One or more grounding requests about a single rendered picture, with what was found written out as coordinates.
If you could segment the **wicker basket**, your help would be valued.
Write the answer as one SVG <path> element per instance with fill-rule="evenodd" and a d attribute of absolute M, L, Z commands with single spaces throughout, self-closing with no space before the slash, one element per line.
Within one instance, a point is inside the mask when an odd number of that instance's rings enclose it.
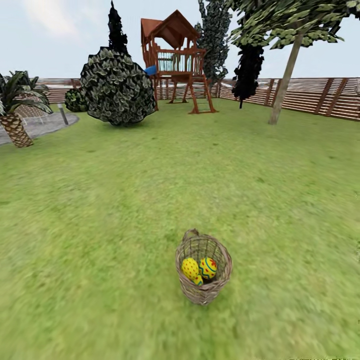
<path fill-rule="evenodd" d="M 191 235 L 189 235 L 191 234 Z M 181 271 L 181 263 L 182 263 L 182 254 L 184 253 L 184 249 L 186 245 L 189 243 L 188 250 L 186 254 L 189 255 L 191 253 L 196 254 L 198 248 L 196 246 L 192 246 L 193 240 L 202 238 L 204 241 L 207 239 L 211 240 L 215 243 L 215 248 L 219 248 L 220 256 L 218 258 L 218 263 L 221 264 L 221 268 L 219 269 L 219 274 L 214 275 L 214 280 L 210 282 L 205 282 L 202 285 L 197 285 L 191 282 Z M 188 229 L 184 237 L 182 239 L 181 244 L 178 246 L 175 252 L 175 268 L 177 270 L 181 289 L 186 297 L 191 300 L 193 303 L 200 304 L 202 306 L 209 304 L 212 302 L 219 292 L 222 290 L 223 286 L 230 280 L 230 277 L 233 272 L 233 260 L 227 250 L 227 248 L 218 241 L 212 235 L 202 235 L 199 231 L 194 227 Z"/>

